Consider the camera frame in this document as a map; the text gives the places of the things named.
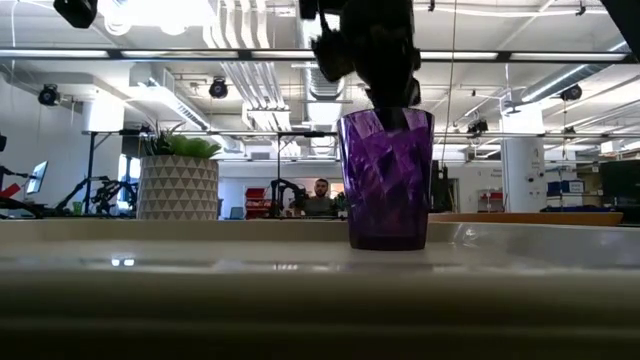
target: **purple plastic cup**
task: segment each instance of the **purple plastic cup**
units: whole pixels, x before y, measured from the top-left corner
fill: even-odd
[[[401,108],[359,111],[340,119],[352,248],[424,249],[433,123],[426,111]]]

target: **metal frame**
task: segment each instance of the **metal frame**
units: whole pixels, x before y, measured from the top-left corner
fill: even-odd
[[[637,64],[632,53],[566,51],[422,50],[423,63]],[[0,59],[132,62],[316,61],[307,49],[104,49],[0,47]]]
[[[118,136],[135,136],[139,137],[141,134],[139,132],[124,130],[124,131],[99,131],[99,132],[91,132],[91,131],[83,131],[84,135],[91,135],[93,133],[102,134],[102,135],[118,135]],[[337,136],[338,133],[335,131],[175,131],[174,134],[180,134],[185,136],[211,136],[211,135],[222,135],[222,136],[239,136],[239,137],[282,137],[282,136],[303,136],[307,138],[311,137],[325,137],[325,136]],[[640,133],[604,133],[604,134],[594,134],[594,133],[540,133],[540,134],[526,134],[526,133],[502,133],[502,132],[482,132],[482,133],[452,133],[448,132],[447,138],[450,139],[491,139],[491,138],[544,138],[544,139],[603,139],[603,140],[611,140],[611,139],[640,139]],[[444,137],[445,132],[435,132],[434,137]]]

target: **blue box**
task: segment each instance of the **blue box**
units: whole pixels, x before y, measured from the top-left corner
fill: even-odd
[[[547,183],[547,196],[558,196],[563,194],[584,193],[584,181],[582,180],[562,180]]]

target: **robotic arm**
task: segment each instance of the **robotic arm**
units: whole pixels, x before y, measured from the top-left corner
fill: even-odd
[[[73,189],[73,191],[71,191],[69,195],[67,195],[64,199],[62,199],[62,201],[60,201],[58,205],[56,205],[54,209],[54,213],[58,215],[64,214],[65,208],[67,207],[67,204],[69,203],[69,201],[73,199],[73,197],[80,190],[84,189],[84,186],[87,185],[87,183],[90,181],[109,181],[109,178],[106,176],[96,176],[96,177],[85,178],[84,180],[79,182],[78,185],[76,185],[76,187]]]
[[[97,204],[96,212],[108,215],[114,206],[110,201],[118,195],[121,189],[124,189],[129,194],[128,203],[135,213],[136,203],[138,202],[138,184],[129,184],[128,182],[117,180],[102,182],[102,187],[98,189],[96,195],[91,199],[93,204]]]
[[[304,201],[308,198],[307,192],[298,185],[284,179],[276,179],[271,182],[271,209],[269,209],[269,217],[277,217],[284,208],[283,195],[286,189],[293,191],[293,204],[295,207],[304,206]]]
[[[340,15],[340,30],[328,27],[326,13]],[[355,71],[376,108],[420,103],[420,84],[413,77],[421,60],[413,45],[412,0],[300,0],[303,20],[316,14],[322,35],[312,50],[327,80]]]

